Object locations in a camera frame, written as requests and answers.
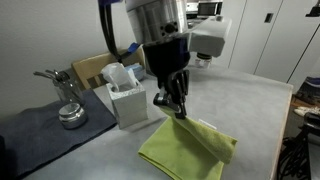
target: cabinet handle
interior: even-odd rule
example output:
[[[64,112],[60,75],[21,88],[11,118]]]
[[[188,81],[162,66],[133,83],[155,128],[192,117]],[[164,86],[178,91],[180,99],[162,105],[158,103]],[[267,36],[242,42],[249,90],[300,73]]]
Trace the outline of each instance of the cabinet handle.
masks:
[[[264,23],[270,23],[273,17],[273,13],[268,13],[266,16],[266,19],[264,20]]]

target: green towel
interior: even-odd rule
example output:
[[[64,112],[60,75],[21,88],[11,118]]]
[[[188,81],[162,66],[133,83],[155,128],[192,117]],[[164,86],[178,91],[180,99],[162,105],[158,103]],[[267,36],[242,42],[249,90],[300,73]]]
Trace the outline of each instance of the green towel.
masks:
[[[190,118],[168,119],[142,145],[139,155],[173,179],[220,179],[237,140]]]

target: gray mat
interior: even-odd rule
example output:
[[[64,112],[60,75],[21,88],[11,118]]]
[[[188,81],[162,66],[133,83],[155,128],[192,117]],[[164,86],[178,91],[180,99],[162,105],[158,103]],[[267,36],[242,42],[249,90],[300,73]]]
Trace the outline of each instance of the gray mat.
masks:
[[[60,124],[61,102],[27,109],[0,124],[10,177],[23,177],[116,125],[115,117],[92,90],[83,95],[88,121],[77,129],[65,130]]]

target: white tissue box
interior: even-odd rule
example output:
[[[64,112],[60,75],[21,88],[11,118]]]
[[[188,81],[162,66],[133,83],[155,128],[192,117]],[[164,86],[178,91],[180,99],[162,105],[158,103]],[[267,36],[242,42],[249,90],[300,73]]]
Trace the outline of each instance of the white tissue box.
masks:
[[[140,83],[123,92],[113,92],[110,83],[107,84],[107,89],[120,129],[148,119],[146,90]]]

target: machine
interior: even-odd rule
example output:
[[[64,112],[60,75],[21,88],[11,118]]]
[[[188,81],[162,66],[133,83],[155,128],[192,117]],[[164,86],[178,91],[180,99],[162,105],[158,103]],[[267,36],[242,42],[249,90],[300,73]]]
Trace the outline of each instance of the machine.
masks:
[[[143,50],[151,72],[157,77],[160,92],[153,103],[169,108],[184,119],[189,71],[184,70],[190,51],[204,57],[220,56],[231,20],[210,17],[188,30],[185,0],[126,0],[127,14],[137,40],[124,54],[117,52],[111,18],[111,4],[121,0],[99,0],[102,29],[110,53],[121,63],[135,49]]]

